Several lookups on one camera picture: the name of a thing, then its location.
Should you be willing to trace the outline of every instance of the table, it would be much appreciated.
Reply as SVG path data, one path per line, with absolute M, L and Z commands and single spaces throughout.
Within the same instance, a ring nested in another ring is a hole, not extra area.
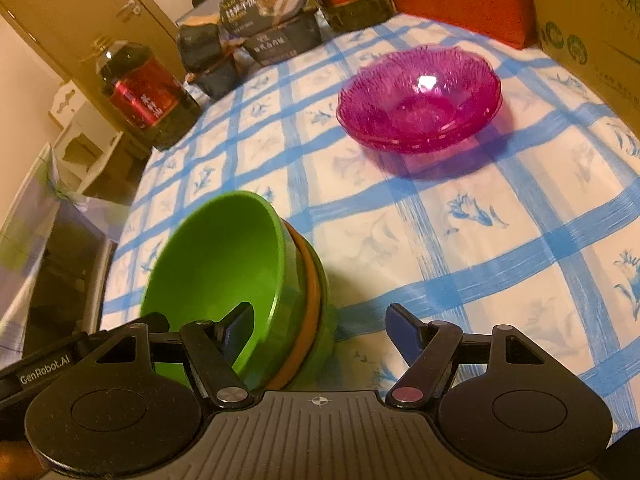
M 365 152 L 335 119 L 359 67 L 425 43 L 484 56 L 504 104 L 474 138 L 434 155 Z M 383 331 L 391 302 L 466 332 L 512 324 L 609 405 L 614 438 L 640 426 L 640 144 L 542 51 L 516 51 L 399 15 L 258 71 L 154 152 L 106 287 L 102 325 L 138 314 L 180 222 L 247 189 L 316 247 L 338 308 L 318 389 L 388 390 L 405 364 Z M 460 370 L 459 379 L 481 372 Z

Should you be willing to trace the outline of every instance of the brown cardboard box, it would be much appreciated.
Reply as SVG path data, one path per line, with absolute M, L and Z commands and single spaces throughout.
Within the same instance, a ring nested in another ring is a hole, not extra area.
M 534 0 L 543 50 L 640 137 L 640 0 Z

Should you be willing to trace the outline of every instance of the door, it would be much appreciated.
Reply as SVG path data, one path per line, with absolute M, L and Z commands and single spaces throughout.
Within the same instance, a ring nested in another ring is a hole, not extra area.
M 95 49 L 111 40 L 150 46 L 181 80 L 184 69 L 174 40 L 140 0 L 0 0 L 25 30 L 76 81 L 95 106 L 119 126 L 129 125 L 100 92 Z

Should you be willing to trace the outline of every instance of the green bowl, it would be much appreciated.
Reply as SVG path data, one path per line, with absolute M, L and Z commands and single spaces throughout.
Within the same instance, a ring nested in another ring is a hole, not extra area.
M 141 316 L 156 311 L 177 331 L 254 306 L 254 332 L 233 365 L 250 389 L 264 386 L 289 355 L 306 308 L 305 266 L 289 232 L 259 195 L 234 191 L 192 213 L 171 236 L 151 273 Z M 186 380 L 182 365 L 158 373 Z
M 287 385 L 287 390 L 310 390 L 316 387 L 316 377 L 322 369 L 324 362 L 334 351 L 335 329 L 338 325 L 338 313 L 333 305 L 329 302 L 329 281 L 322 262 L 313 246 L 306 242 L 306 246 L 311 252 L 311 257 L 316 264 L 318 279 L 320 281 L 320 319 L 318 323 L 318 332 L 309 354 L 298 370 L 298 373 Z

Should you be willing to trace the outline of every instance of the purple glass bowl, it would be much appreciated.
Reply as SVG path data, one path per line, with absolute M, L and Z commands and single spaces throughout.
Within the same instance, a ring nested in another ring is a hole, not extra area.
M 374 150 L 427 153 L 478 133 L 502 103 L 486 60 L 458 47 L 420 46 L 388 54 L 340 91 L 337 119 Z

